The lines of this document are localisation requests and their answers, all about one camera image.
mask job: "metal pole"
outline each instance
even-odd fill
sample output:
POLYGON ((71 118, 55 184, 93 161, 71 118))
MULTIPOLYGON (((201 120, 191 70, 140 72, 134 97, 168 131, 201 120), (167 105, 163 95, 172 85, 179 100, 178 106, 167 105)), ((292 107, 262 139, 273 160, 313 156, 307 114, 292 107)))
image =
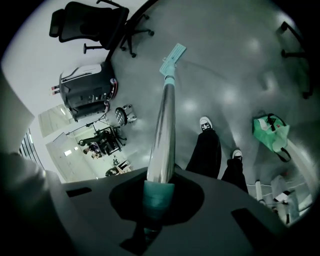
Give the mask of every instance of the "metal pole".
POLYGON ((155 138, 151 150, 146 179, 150 182, 168 183, 175 168, 175 78, 165 78, 162 101, 158 114, 155 138))

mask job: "chair wheel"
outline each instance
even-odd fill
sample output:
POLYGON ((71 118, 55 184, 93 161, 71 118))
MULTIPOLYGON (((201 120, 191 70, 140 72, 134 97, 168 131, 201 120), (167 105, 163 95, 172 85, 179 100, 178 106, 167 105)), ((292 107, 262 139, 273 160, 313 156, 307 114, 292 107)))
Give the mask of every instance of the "chair wheel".
POLYGON ((288 24, 284 21, 282 24, 281 24, 281 27, 282 31, 286 31, 287 28, 288 28, 288 24))
POLYGON ((285 50, 282 50, 282 51, 281 51, 281 56, 282 56, 283 58, 287 58, 287 54, 286 54, 286 51, 285 51, 285 50))
POLYGON ((310 94, 309 94, 309 92, 303 92, 302 96, 303 96, 304 99, 307 100, 307 99, 309 99, 310 94))

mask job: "floor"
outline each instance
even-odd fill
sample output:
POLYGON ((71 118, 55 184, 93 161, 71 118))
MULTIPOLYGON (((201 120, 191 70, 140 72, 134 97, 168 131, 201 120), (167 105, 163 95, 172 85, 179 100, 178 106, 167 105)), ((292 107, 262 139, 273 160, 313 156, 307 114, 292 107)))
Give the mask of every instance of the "floor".
POLYGON ((319 92, 303 99, 308 64, 280 54, 282 49, 300 50, 290 32, 278 30, 283 21, 292 24, 290 18, 267 0, 159 0, 147 14, 150 19, 138 28, 150 28, 155 35, 134 37, 136 58, 118 49, 111 60, 119 91, 108 118, 126 104, 133 104, 138 117, 123 128, 128 138, 123 151, 132 165, 148 165, 164 82, 159 68, 180 43, 187 50, 176 69, 175 162, 186 168, 201 132, 199 118, 208 116, 222 145, 219 178, 239 147, 247 184, 270 184, 287 172, 287 180, 306 197, 308 189, 299 185, 304 180, 295 166, 281 162, 252 135, 253 117, 277 114, 291 126, 289 139, 313 165, 320 165, 319 92))

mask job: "green shopping bag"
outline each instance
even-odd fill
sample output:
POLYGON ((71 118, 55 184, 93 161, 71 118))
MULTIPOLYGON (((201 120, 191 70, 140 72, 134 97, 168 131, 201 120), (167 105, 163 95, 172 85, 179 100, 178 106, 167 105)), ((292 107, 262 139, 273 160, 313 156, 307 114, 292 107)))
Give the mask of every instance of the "green shopping bag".
POLYGON ((289 125, 272 113, 253 120, 253 135, 276 153, 283 162, 291 159, 290 154, 285 150, 289 129, 289 125))

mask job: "ceiling light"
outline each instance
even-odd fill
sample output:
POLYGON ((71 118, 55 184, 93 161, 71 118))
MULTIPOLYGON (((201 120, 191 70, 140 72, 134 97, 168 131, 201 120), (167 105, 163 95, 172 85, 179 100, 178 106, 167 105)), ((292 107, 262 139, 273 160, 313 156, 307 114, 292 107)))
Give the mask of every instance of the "ceiling light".
POLYGON ((60 107, 62 114, 66 115, 66 112, 60 107))
POLYGON ((71 150, 68 150, 68 151, 64 152, 66 157, 69 156, 71 153, 72 153, 71 150))
POLYGON ((30 138, 30 142, 33 144, 34 142, 32 141, 31 134, 29 134, 29 138, 30 138))

